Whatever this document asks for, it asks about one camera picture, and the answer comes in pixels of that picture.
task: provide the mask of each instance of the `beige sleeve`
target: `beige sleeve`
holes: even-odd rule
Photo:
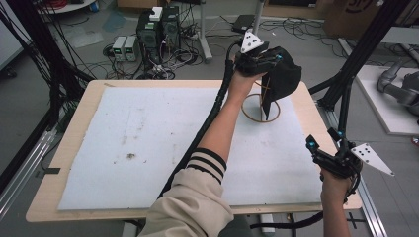
[[[223,188],[209,173],[188,168],[149,209],[139,236],[218,236],[233,219]]]

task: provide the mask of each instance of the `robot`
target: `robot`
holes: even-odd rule
[[[384,71],[378,78],[377,89],[394,97],[409,113],[419,117],[419,71],[404,76],[402,86],[397,87],[392,81],[397,77],[401,65],[402,61],[397,61]]]

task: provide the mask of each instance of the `black striped cuff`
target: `black striped cuff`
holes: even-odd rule
[[[215,152],[205,148],[197,148],[186,168],[194,168],[209,173],[221,184],[227,166],[225,161]]]

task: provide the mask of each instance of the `human arm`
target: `human arm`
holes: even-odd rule
[[[238,71],[233,74],[225,104],[210,125],[198,147],[215,152],[227,162],[241,105],[252,89],[253,83],[262,75],[244,77]]]
[[[241,104],[258,77],[234,73],[224,106],[187,168],[175,175],[171,189],[148,210],[140,236],[217,236],[232,220],[231,209],[221,198],[221,181]]]
[[[343,201],[351,181],[336,178],[324,169],[321,170],[321,174],[324,177],[321,192],[324,236],[351,236],[343,209]]]

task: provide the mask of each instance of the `desk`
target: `desk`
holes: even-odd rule
[[[64,221],[64,220],[93,220],[93,219],[136,219],[144,218],[146,209],[124,210],[82,210],[58,211],[57,207],[65,189],[69,170],[74,157],[79,150],[85,131],[96,112],[102,94],[107,87],[190,87],[190,88],[219,88],[220,80],[176,80],[176,81],[92,81],[67,128],[49,167],[61,168],[57,175],[45,175],[41,186],[28,210],[27,220],[30,222]],[[302,130],[306,135],[312,134],[320,144],[321,149],[335,153],[336,148],[326,127],[315,107],[307,88],[300,83],[292,94],[292,102],[297,113]],[[358,195],[350,196],[345,208],[361,207]],[[275,212],[316,211],[321,209],[320,203],[299,205],[258,205],[233,206],[235,214],[261,214]]]

